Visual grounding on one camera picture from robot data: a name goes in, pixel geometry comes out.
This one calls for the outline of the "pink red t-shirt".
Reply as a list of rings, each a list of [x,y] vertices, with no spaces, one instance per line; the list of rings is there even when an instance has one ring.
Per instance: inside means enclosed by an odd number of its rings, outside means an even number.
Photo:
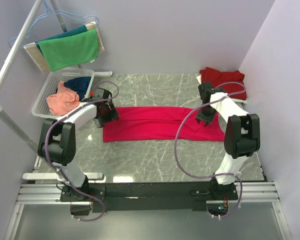
[[[127,106],[118,107],[119,119],[108,122],[103,128],[105,143],[118,141],[173,140],[184,118],[192,111],[186,107],[173,106]],[[195,111],[184,123],[179,139],[190,141],[222,142],[224,132],[218,116],[212,123],[197,122]]]

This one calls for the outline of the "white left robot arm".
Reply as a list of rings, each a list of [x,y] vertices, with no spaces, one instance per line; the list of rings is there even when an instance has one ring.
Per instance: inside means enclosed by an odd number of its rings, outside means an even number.
[[[78,201],[90,197],[88,177],[74,162],[76,155],[76,132],[93,120],[97,128],[119,119],[109,90],[97,88],[91,96],[83,99],[74,110],[56,119],[44,120],[37,153],[58,172],[61,182],[72,190]]]

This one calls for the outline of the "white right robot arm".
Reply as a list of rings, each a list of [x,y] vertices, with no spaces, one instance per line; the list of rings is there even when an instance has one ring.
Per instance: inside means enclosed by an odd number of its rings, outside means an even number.
[[[226,122],[224,133],[225,155],[220,167],[210,180],[209,193],[216,200],[236,192],[234,182],[243,163],[260,149],[260,118],[240,108],[223,88],[214,88],[210,82],[198,86],[202,104],[198,110],[198,123],[210,125],[215,115]]]

